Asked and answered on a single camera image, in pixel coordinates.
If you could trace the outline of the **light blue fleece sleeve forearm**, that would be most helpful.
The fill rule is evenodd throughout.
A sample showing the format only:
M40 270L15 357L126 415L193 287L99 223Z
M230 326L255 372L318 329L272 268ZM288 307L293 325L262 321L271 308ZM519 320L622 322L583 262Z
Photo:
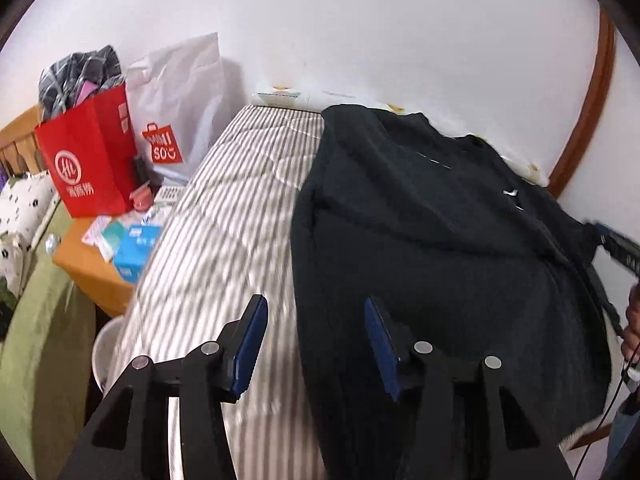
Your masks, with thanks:
M623 378L630 395L615 414L602 479L639 478L639 364L624 370Z

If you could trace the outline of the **person's right hand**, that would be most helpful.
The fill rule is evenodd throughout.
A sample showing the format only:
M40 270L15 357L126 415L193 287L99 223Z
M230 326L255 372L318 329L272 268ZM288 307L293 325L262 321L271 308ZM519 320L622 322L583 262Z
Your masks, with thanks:
M627 326L623 330L623 342L620 351L628 363L639 362L639 342L640 342L640 295L639 285L631 287L628 306L625 311Z

